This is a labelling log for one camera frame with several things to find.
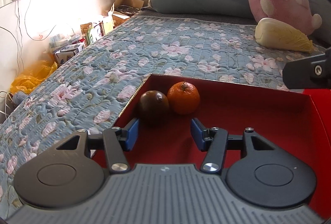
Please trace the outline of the orange tangerine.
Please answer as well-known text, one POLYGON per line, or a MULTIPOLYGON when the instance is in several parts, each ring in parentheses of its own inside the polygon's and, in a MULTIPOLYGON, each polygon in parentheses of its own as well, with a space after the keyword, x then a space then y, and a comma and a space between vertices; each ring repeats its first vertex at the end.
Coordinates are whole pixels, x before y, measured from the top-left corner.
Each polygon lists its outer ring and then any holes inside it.
POLYGON ((180 115, 192 114, 200 104, 197 88, 186 81, 175 83, 169 89, 167 98, 172 110, 180 115))

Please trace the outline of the dark brown round fruit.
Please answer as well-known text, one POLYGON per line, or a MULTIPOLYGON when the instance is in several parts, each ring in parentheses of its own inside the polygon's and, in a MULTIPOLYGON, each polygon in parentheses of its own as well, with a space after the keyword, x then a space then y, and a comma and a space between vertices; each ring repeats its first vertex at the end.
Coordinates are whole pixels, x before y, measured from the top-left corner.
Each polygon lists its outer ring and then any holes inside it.
POLYGON ((165 94, 156 90, 143 93, 139 100, 139 116, 145 121, 161 121, 169 112, 169 102, 165 94))

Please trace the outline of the small red tray box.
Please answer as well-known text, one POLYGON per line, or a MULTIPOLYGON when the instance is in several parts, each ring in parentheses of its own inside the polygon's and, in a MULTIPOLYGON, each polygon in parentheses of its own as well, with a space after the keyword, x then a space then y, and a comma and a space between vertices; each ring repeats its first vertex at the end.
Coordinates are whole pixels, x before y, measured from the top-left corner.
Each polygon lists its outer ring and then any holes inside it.
POLYGON ((319 105, 307 94, 190 79, 200 94, 192 114, 180 115, 170 108, 159 122, 140 118, 143 93, 165 94, 181 81, 182 77, 150 75, 109 127, 123 128, 133 118, 139 120, 136 143, 125 152, 131 170, 106 180, 92 223, 330 223, 329 92, 319 93, 319 105), (251 127, 309 165, 317 178, 310 201, 284 209, 254 206, 233 194, 221 176, 201 172, 206 152, 191 136, 193 118, 231 135, 251 127))

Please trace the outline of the napa cabbage plush toy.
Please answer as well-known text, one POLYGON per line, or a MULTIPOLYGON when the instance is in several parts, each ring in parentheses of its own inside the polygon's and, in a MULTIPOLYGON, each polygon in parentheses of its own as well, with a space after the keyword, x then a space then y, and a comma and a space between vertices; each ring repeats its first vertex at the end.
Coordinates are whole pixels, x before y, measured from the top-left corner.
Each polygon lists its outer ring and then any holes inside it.
POLYGON ((266 48, 306 53, 313 51, 313 42, 304 33, 272 18, 263 18, 258 22, 254 37, 259 45, 266 48))

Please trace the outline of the floral quilted bed cover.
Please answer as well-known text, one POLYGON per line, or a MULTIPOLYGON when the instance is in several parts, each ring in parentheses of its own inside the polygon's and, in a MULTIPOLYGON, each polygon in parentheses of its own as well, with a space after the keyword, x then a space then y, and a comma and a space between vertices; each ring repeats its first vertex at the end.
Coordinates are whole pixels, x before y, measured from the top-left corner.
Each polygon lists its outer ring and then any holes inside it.
POLYGON ((268 49, 250 19, 143 12, 44 80, 1 125, 1 217, 20 207, 18 168, 77 129, 109 128, 152 74, 285 90, 282 71, 306 53, 268 49))

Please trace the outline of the yellow plastic bag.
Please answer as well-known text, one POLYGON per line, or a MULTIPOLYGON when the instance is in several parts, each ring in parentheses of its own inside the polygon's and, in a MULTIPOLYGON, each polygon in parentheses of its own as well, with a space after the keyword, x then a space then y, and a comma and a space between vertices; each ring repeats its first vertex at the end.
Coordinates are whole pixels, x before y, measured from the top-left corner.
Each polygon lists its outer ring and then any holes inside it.
POLYGON ((29 95, 58 68, 53 61, 39 60, 25 68, 11 83, 10 92, 19 91, 29 95))

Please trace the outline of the white carton box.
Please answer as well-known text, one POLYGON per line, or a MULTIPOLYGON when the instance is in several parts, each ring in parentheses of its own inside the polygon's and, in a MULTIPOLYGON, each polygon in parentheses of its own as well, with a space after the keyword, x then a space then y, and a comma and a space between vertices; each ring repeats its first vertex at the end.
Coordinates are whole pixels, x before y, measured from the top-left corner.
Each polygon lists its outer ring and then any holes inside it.
POLYGON ((56 50, 54 52, 55 61, 59 65, 66 63, 72 57, 81 52, 84 49, 84 46, 85 43, 75 43, 69 44, 67 46, 64 46, 63 48, 60 48, 59 50, 56 50))

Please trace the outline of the cardboard box with pan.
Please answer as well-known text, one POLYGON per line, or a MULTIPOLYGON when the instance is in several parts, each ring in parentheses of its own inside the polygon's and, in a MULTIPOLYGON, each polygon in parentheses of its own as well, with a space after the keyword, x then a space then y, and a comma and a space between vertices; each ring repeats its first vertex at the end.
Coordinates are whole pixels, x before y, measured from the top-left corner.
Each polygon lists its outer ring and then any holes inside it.
POLYGON ((148 6, 149 0, 115 0, 110 13, 117 27, 148 6))

